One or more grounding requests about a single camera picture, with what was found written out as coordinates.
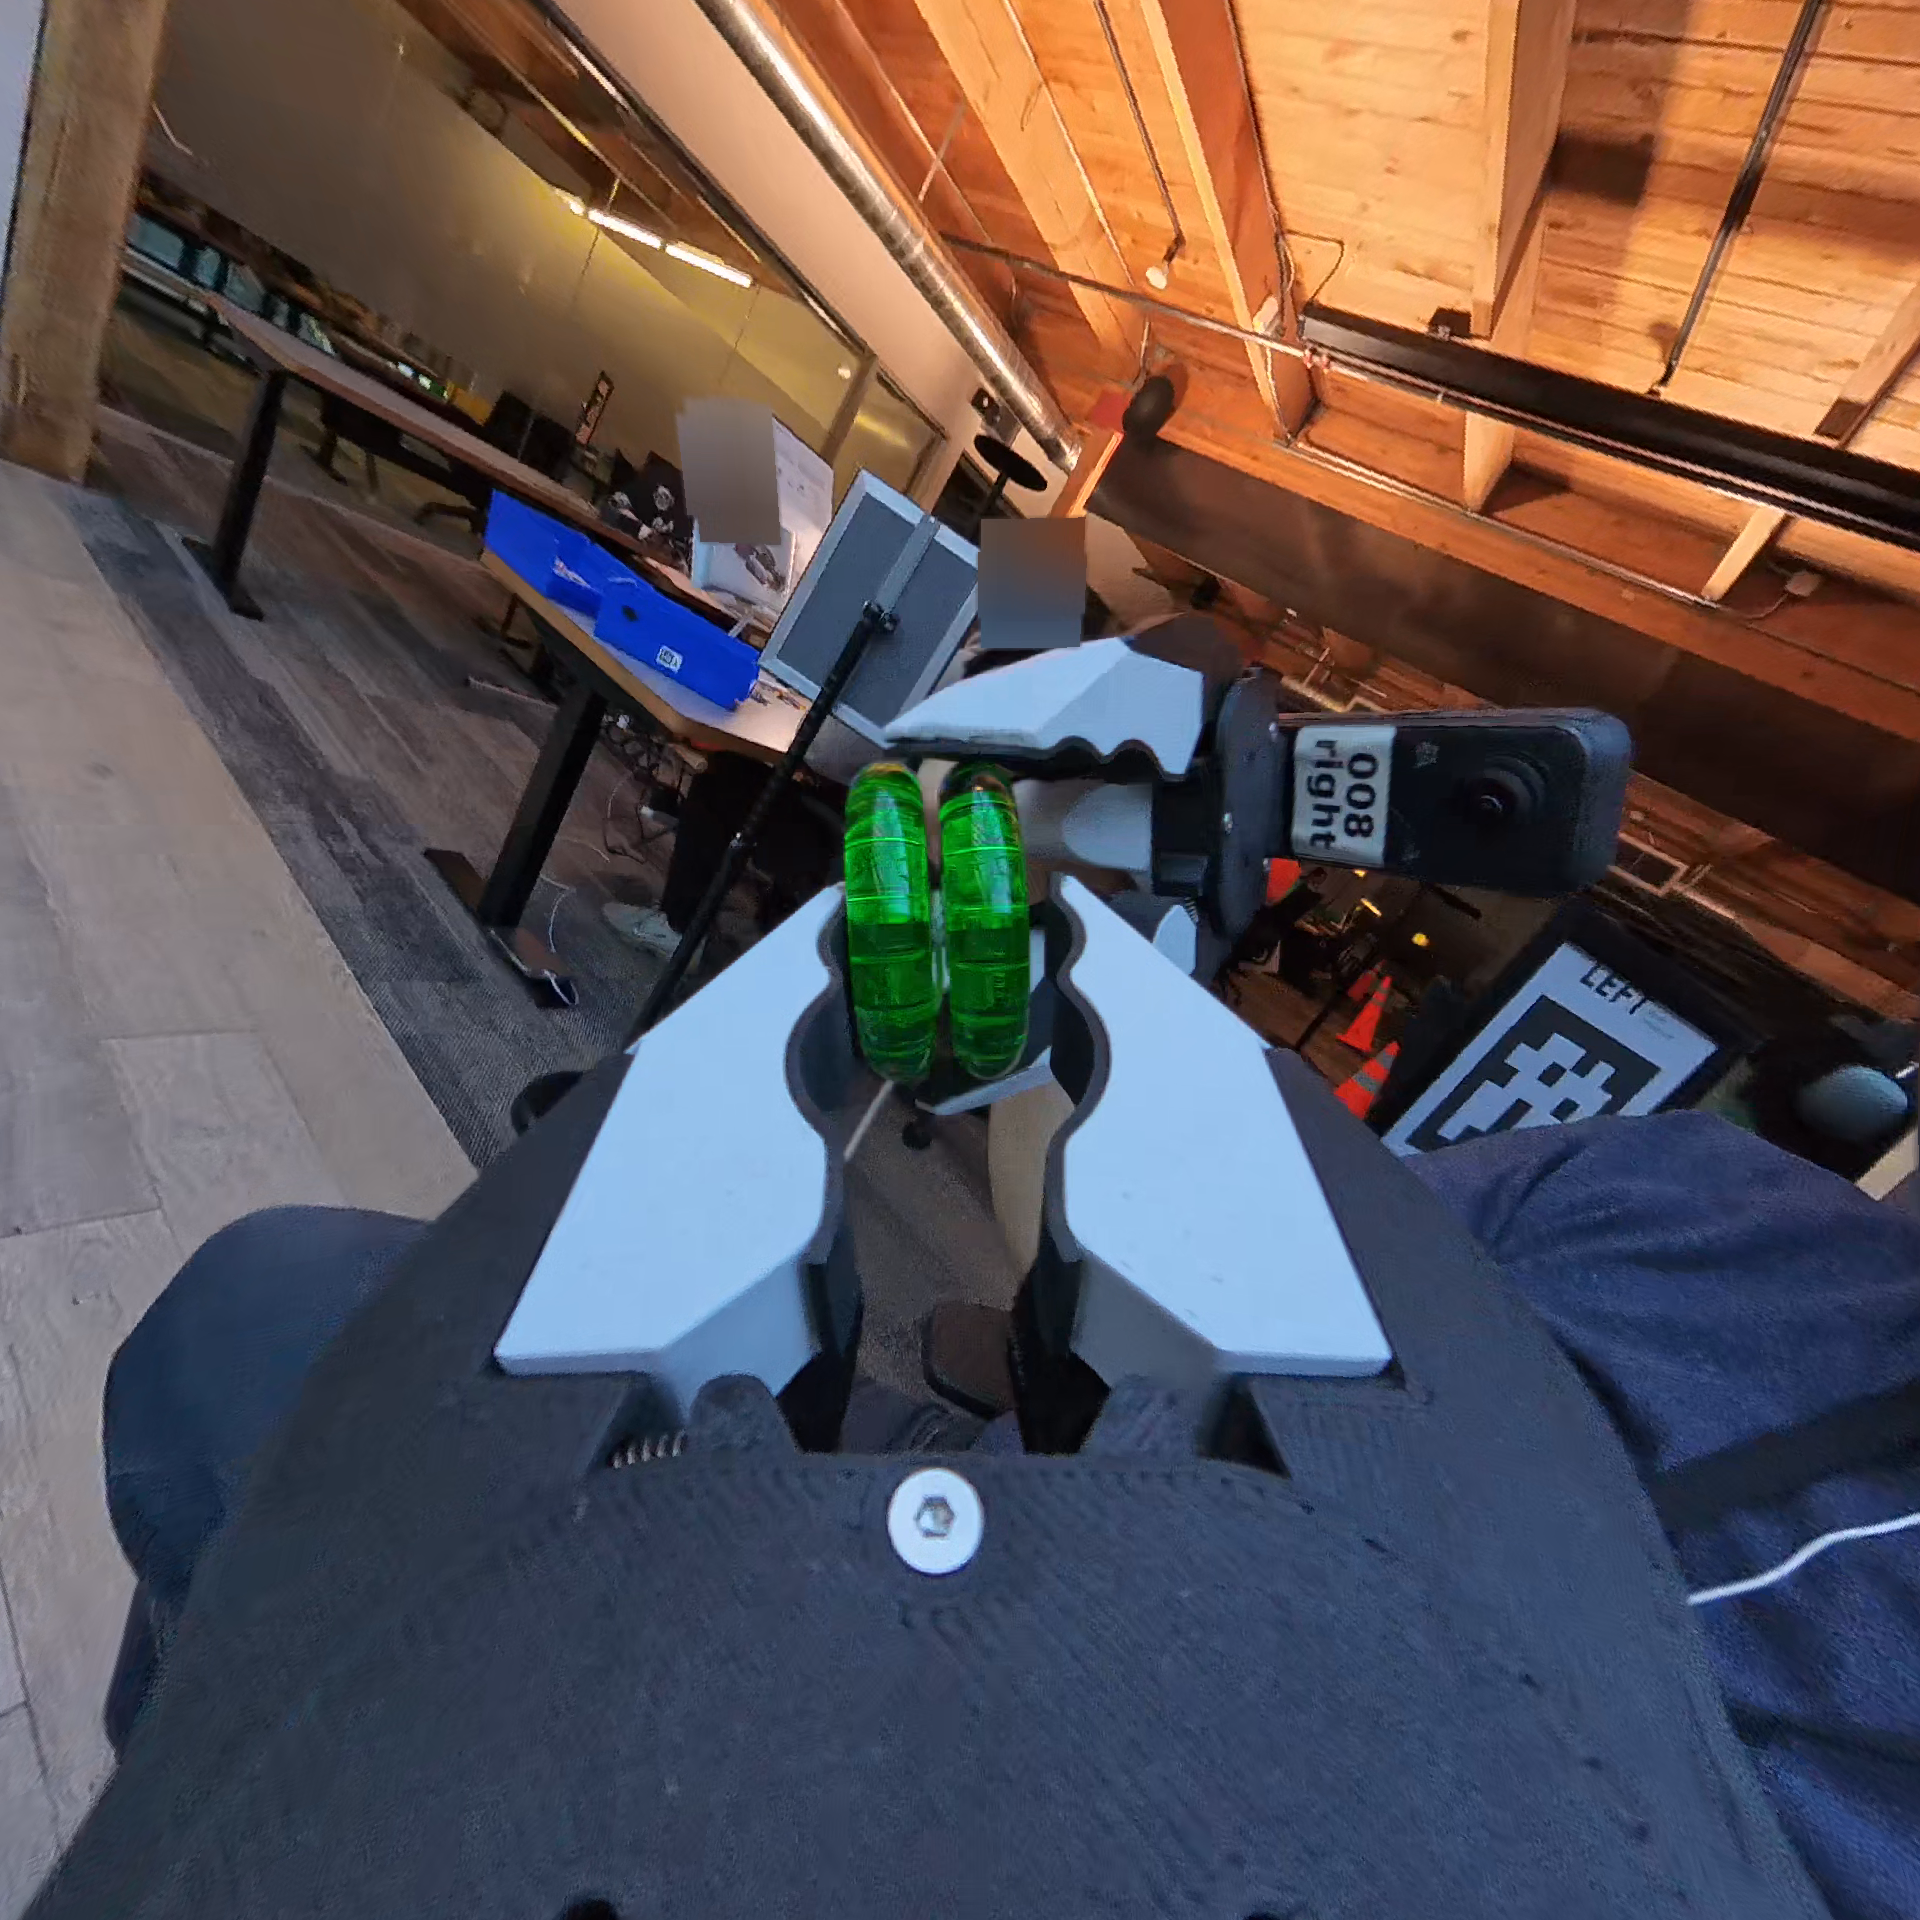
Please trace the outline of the wooden support post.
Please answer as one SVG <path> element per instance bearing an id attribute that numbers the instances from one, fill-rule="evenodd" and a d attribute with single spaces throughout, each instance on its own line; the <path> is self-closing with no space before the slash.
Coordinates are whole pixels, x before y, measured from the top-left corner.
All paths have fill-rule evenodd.
<path id="1" fill-rule="evenodd" d="M 37 8 L 5 253 L 2 452 L 82 481 L 169 3 Z"/>

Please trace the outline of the grey round speaker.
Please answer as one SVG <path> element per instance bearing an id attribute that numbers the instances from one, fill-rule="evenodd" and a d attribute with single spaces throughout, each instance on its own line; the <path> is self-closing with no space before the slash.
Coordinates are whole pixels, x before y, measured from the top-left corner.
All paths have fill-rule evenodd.
<path id="1" fill-rule="evenodd" d="M 1916 1068 L 1835 1067 L 1805 1083 L 1791 1104 L 1810 1136 L 1875 1158 L 1916 1117 Z"/>

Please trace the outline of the silver metal duct pipe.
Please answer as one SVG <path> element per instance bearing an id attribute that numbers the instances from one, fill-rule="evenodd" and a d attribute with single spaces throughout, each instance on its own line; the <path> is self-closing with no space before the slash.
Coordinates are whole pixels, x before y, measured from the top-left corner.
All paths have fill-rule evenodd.
<path id="1" fill-rule="evenodd" d="M 964 272 L 956 250 L 937 236 L 874 142 L 831 95 L 825 76 L 803 46 L 762 4 L 698 3 L 698 11 L 951 331 L 983 383 L 1045 449 L 1046 459 L 1071 469 L 1083 444 L 1068 415 L 986 293 Z"/>

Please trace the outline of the white printed display board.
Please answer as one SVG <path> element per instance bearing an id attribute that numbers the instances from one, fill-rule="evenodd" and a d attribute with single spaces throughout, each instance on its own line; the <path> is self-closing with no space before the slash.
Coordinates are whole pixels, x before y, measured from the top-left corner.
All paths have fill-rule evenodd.
<path id="1" fill-rule="evenodd" d="M 693 585 L 774 621 L 818 552 L 833 513 L 833 472 L 781 418 L 774 418 L 781 503 L 777 540 L 714 543 L 694 525 Z"/>

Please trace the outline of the grey light panel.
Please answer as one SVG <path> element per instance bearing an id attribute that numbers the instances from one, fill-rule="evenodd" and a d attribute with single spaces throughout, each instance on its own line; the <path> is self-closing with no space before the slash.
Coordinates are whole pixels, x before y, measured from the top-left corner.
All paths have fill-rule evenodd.
<path id="1" fill-rule="evenodd" d="M 762 651 L 765 675 L 816 700 L 852 636 L 866 632 L 831 716 L 883 749 L 971 634 L 978 563 L 974 540 L 861 472 Z"/>

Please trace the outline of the black roll screen housing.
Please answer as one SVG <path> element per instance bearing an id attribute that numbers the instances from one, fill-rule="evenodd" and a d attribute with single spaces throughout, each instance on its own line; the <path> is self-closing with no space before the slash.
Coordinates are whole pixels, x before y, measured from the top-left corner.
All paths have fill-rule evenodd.
<path id="1" fill-rule="evenodd" d="M 1304 354 L 1348 376 L 1710 485 L 1789 519 L 1918 549 L 1918 476 L 1911 467 L 1317 304 L 1302 316 L 1302 340 Z"/>

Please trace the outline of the white board with black pattern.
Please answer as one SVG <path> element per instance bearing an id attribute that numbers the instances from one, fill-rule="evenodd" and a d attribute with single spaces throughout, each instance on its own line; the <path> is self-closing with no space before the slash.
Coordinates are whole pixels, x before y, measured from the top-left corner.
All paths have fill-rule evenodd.
<path id="1" fill-rule="evenodd" d="M 1598 1117 L 1687 1111 L 1757 1030 L 1680 959 L 1570 901 L 1470 1006 L 1438 1050 L 1400 1067 L 1371 1128 L 1400 1158 Z"/>

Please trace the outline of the blue plastic bin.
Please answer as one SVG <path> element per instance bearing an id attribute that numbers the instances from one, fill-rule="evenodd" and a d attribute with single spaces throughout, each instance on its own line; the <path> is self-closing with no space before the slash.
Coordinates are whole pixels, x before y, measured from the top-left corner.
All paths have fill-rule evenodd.
<path id="1" fill-rule="evenodd" d="M 703 612 L 638 578 L 604 589 L 596 637 L 708 705 L 740 709 L 759 681 L 759 651 Z"/>
<path id="2" fill-rule="evenodd" d="M 600 619 L 611 592 L 641 585 L 634 568 L 577 529 L 495 489 L 483 525 L 483 550 L 559 608 Z"/>

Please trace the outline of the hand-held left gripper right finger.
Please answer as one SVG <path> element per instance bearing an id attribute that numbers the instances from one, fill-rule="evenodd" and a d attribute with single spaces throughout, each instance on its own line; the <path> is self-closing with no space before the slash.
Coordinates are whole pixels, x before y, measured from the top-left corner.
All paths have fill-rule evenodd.
<path id="1" fill-rule="evenodd" d="M 1049 1071 L 1032 1261 L 1032 1420 L 1125 1384 L 1224 1422 L 1261 1389 L 1396 1398 L 1361 1264 L 1266 1049 L 1115 904 L 1046 904 Z"/>

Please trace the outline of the person's left leg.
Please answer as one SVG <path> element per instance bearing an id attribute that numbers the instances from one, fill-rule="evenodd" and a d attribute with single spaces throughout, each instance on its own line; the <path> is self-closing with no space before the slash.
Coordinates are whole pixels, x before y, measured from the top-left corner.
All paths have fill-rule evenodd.
<path id="1" fill-rule="evenodd" d="M 229 1222 L 119 1343 L 102 1395 L 107 1520 L 131 1601 L 102 1711 L 121 1759 L 197 1566 L 231 1524 L 253 1456 L 330 1341 L 428 1233 L 422 1220 L 284 1207 Z"/>

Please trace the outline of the green translucent yoyo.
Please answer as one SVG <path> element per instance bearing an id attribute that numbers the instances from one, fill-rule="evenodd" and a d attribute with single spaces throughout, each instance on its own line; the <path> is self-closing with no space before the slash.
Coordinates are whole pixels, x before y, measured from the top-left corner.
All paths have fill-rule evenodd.
<path id="1" fill-rule="evenodd" d="M 960 762 L 927 824 L 918 775 L 874 762 L 845 814 L 852 1030 L 866 1065 L 918 1085 L 1012 1073 L 1029 1049 L 1030 887 L 1019 804 L 990 762 Z"/>

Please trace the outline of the black stand pole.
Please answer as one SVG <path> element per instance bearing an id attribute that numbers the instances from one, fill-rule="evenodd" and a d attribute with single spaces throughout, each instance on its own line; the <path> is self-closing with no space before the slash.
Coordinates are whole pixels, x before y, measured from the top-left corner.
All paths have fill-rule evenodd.
<path id="1" fill-rule="evenodd" d="M 660 974 L 649 995 L 640 1006 L 627 1034 L 624 1037 L 619 1045 L 624 1050 L 646 1039 L 652 1028 L 675 1007 L 682 983 L 707 948 L 708 932 L 718 921 L 734 880 L 746 866 L 748 855 L 755 852 L 771 812 L 800 773 L 807 751 L 818 740 L 828 719 L 833 716 L 845 691 L 852 681 L 870 645 L 876 642 L 876 637 L 893 636 L 899 629 L 899 604 L 904 590 L 912 585 L 912 578 L 925 561 L 925 552 L 937 539 L 940 531 L 942 525 L 937 516 L 930 510 L 923 510 L 912 533 L 901 546 L 894 565 L 862 602 L 861 616 L 852 623 L 848 640 L 831 661 L 828 675 L 822 680 L 820 693 L 803 710 L 798 732 L 771 771 L 762 796 L 733 831 L 729 848 L 714 869 L 687 931 L 682 932 L 677 950 L 666 961 L 663 972 Z"/>

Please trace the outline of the wooden table with black legs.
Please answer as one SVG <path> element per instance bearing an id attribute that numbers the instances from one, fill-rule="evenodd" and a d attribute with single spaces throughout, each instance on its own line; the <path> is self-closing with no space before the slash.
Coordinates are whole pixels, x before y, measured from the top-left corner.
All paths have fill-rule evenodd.
<path id="1" fill-rule="evenodd" d="M 763 677 L 762 687 L 771 699 L 721 709 L 655 668 L 601 644 L 572 612 L 541 596 L 492 549 L 481 550 L 481 568 L 530 616 L 542 645 L 568 665 L 572 680 L 550 716 L 492 869 L 480 872 L 466 854 L 451 849 L 430 849 L 428 859 L 541 1002 L 575 1003 L 575 987 L 561 958 L 523 918 L 606 721 L 611 714 L 648 714 L 661 732 L 694 749 L 721 749 L 774 766 L 800 730 L 806 705 L 796 702 L 780 681 Z"/>

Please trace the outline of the long wooden table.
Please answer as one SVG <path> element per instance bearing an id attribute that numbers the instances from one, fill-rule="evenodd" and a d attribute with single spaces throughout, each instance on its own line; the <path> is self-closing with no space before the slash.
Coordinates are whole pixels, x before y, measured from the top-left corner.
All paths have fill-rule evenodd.
<path id="1" fill-rule="evenodd" d="M 205 286 L 188 283 L 185 295 L 205 308 L 205 316 L 236 344 L 258 376 L 253 406 L 229 472 L 215 534 L 208 540 L 186 543 L 188 555 L 231 612 L 259 617 L 243 571 L 253 521 L 274 462 L 284 399 L 292 387 L 333 402 L 336 411 L 349 409 L 380 424 L 388 438 L 413 439 L 434 449 L 455 472 L 468 472 L 483 481 L 487 494 L 503 492 L 596 539 L 611 534 L 590 499 L 537 467 L 517 462 L 472 429 L 444 418 L 417 399 L 403 397 L 393 383 L 236 308 Z"/>

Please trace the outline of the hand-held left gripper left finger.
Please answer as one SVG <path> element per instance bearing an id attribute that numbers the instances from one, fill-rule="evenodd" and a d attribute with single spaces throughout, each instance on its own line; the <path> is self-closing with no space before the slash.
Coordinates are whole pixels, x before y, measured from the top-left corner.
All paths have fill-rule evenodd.
<path id="1" fill-rule="evenodd" d="M 714 1381 L 841 1432 L 862 1327 L 846 1212 L 861 1078 L 830 885 L 625 1050 L 495 1357 L 515 1378 Z"/>

